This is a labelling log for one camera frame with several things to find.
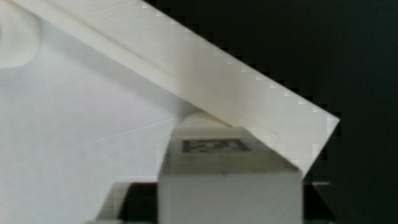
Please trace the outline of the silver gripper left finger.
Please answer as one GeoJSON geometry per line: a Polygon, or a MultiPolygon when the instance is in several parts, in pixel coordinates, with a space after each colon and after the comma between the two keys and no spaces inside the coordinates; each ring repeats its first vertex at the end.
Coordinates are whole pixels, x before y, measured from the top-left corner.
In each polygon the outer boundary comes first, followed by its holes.
{"type": "Polygon", "coordinates": [[[155,182],[119,182],[112,185],[98,216],[87,224],[160,224],[155,182]]]}

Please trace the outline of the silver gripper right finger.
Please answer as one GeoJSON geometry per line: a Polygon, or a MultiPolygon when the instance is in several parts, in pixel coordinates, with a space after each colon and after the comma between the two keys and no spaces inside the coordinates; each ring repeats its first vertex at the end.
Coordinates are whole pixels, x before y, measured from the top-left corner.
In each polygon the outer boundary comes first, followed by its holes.
{"type": "Polygon", "coordinates": [[[304,224],[338,224],[327,203],[329,186],[329,182],[313,182],[304,185],[304,224]]]}

